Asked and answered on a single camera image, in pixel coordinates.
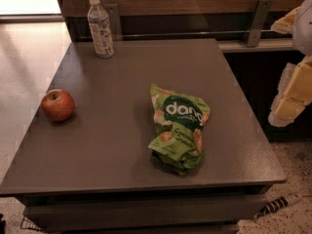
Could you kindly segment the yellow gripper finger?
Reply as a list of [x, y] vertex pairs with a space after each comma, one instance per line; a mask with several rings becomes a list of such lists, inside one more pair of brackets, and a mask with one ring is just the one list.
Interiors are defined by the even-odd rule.
[[271, 25], [271, 30], [281, 34], [294, 34], [296, 33], [296, 23], [298, 19], [298, 12], [300, 8], [296, 7], [285, 16], [277, 19]]
[[268, 122], [274, 127], [286, 127], [311, 102], [312, 57], [306, 56], [299, 64], [288, 63], [283, 70]]

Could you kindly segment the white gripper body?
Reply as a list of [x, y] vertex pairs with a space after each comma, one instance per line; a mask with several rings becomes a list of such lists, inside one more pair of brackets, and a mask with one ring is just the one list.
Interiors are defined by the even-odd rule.
[[292, 41], [301, 53], [312, 55], [312, 0], [304, 0], [295, 15]]

